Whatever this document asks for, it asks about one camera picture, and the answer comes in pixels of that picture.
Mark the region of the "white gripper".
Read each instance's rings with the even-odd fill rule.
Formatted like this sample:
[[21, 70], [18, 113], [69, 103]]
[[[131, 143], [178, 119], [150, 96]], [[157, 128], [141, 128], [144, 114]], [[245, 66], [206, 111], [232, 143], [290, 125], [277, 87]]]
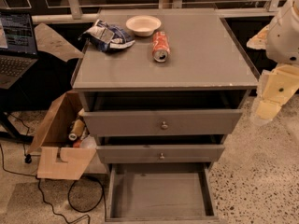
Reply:
[[272, 71], [263, 70], [250, 121], [258, 126], [271, 122], [299, 89], [299, 0], [287, 0], [277, 15], [249, 39], [250, 49], [266, 49], [269, 59], [278, 63]]

